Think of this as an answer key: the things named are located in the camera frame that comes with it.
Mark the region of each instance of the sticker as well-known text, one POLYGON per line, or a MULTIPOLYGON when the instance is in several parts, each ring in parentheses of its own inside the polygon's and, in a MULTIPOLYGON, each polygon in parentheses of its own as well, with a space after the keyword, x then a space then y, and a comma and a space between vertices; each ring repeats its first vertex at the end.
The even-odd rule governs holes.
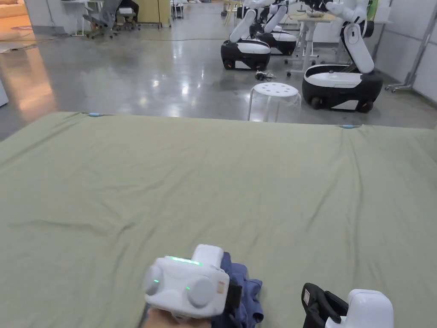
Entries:
POLYGON ((219 281, 217 285, 217 294, 225 293, 225 283, 223 281, 219 281))
POLYGON ((305 289, 305 294, 303 296, 303 301, 305 302, 306 305, 308 305, 308 302, 309 302, 309 291, 307 291, 306 289, 305 289))

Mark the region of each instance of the cable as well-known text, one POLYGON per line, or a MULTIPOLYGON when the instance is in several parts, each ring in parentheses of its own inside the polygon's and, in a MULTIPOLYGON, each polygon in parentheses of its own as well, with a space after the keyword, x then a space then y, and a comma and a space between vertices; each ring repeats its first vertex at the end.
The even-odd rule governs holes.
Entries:
POLYGON ((52 22, 52 27, 56 27, 55 22, 53 20, 52 11, 50 10, 49 0, 45 0, 45 3, 47 4, 47 9, 49 10, 50 21, 52 22))

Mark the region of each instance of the human hand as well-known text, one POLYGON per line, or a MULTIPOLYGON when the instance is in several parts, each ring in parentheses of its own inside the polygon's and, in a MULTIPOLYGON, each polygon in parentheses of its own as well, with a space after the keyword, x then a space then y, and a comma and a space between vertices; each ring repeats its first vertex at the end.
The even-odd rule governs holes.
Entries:
POLYGON ((187 322, 178 323, 170 312, 152 308, 149 310, 144 328, 211 328, 211 320, 190 319, 187 322))

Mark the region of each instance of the green bed sheet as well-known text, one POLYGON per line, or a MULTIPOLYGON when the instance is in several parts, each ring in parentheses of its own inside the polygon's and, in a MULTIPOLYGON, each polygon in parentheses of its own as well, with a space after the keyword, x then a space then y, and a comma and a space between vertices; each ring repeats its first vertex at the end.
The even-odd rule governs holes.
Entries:
POLYGON ((155 258, 222 247, 264 327, 305 282, 434 327, 437 131, 57 113, 0 143, 0 323, 136 328, 155 258))

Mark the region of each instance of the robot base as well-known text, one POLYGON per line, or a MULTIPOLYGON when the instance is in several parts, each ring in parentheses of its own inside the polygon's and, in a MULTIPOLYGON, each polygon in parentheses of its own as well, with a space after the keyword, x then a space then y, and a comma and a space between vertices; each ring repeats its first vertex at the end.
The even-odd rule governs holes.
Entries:
POLYGON ((225 41, 221 54, 223 66, 227 70, 264 70, 270 61, 269 46, 254 40, 240 40, 237 43, 225 41))
POLYGON ((346 109, 367 113, 382 89, 382 78, 374 72, 362 74, 346 65, 308 68, 302 95, 314 109, 346 109))
POLYGON ((272 55, 291 56, 297 44, 294 35, 282 31, 258 34, 257 38, 269 45, 272 55))

